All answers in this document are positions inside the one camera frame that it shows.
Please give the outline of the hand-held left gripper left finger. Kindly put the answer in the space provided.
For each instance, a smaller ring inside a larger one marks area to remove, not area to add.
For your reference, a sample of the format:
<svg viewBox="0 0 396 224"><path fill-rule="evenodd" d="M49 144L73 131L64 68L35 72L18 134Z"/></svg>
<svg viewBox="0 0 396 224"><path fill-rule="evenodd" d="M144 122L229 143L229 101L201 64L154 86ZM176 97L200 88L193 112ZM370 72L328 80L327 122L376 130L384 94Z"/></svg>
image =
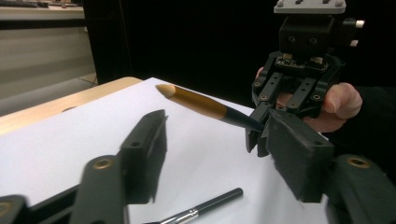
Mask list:
<svg viewBox="0 0 396 224"><path fill-rule="evenodd" d="M156 198L166 151L165 111L147 113L117 154L85 165L69 224L129 224L130 204Z"/></svg>

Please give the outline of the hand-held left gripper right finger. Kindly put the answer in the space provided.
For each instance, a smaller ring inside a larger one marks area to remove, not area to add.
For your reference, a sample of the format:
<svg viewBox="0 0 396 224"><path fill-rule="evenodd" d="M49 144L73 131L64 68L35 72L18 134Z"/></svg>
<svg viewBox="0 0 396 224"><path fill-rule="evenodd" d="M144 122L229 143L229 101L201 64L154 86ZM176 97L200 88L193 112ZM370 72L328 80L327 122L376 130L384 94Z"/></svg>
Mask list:
<svg viewBox="0 0 396 224"><path fill-rule="evenodd" d="M272 110L267 151L302 203L327 197L329 224L396 224L396 187L373 162L333 155L334 145L296 116Z"/></svg>

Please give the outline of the wooden table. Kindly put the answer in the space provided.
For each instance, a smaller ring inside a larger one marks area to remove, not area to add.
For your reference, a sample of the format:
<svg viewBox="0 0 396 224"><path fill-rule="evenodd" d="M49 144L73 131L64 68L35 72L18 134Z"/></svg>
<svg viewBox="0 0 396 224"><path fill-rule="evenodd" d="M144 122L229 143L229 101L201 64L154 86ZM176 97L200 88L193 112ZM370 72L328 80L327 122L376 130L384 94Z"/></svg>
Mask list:
<svg viewBox="0 0 396 224"><path fill-rule="evenodd" d="M79 91L41 105L35 105L0 117L0 135L16 131L22 127L63 113L66 110L85 105L109 94L140 83L136 77L123 77L108 83Z"/></svg>

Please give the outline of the black curtain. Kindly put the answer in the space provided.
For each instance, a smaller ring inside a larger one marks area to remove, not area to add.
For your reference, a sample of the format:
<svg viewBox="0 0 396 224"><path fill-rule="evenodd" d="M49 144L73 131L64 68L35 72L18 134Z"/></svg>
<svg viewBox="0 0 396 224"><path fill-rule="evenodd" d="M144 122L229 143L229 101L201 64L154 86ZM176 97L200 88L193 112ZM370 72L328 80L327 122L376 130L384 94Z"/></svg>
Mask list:
<svg viewBox="0 0 396 224"><path fill-rule="evenodd" d="M156 77L250 106L250 86L278 49L276 0L81 0L102 83ZM396 0L346 0L363 20L355 48L338 48L341 79L396 87Z"/></svg>

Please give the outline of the thin brush with gold ferrule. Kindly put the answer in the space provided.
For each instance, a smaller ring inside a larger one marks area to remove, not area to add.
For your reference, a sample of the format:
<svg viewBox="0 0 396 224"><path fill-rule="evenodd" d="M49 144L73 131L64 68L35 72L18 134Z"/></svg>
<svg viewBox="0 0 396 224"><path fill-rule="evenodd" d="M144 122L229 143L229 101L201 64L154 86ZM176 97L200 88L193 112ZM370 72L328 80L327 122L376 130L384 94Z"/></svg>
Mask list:
<svg viewBox="0 0 396 224"><path fill-rule="evenodd" d="M188 91L172 84L159 84L156 89L166 99L203 116L248 130L263 130L263 125L257 120L202 94Z"/></svg>

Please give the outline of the white table cover sheet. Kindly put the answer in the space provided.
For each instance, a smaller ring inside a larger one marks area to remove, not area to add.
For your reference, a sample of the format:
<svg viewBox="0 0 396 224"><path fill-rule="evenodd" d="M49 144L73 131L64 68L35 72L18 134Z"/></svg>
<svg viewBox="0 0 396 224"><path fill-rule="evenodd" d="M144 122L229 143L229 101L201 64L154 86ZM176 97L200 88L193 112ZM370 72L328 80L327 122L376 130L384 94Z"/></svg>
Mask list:
<svg viewBox="0 0 396 224"><path fill-rule="evenodd" d="M190 224L327 224L323 203L301 203L271 157L247 152L243 129L165 99L150 78L0 135L0 196L31 204L75 186L85 164L114 155L137 122L162 109L167 152L154 203L132 205L132 224L159 221L240 188L241 198Z"/></svg>

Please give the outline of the black brush with silver ferrule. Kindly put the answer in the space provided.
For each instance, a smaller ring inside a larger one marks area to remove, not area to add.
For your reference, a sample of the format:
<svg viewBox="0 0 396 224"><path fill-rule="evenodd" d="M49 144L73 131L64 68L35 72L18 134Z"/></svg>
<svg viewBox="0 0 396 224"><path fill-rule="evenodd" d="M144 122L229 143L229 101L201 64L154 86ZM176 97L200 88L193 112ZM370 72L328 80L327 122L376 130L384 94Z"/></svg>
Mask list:
<svg viewBox="0 0 396 224"><path fill-rule="evenodd" d="M195 205L194 207L182 211L178 214L172 215L160 221L150 222L145 224L187 224L195 220L196 218L201 217L225 205L226 203L230 203L233 200L241 198L243 194L244 191L241 188L232 189L228 192L225 192L206 202Z"/></svg>

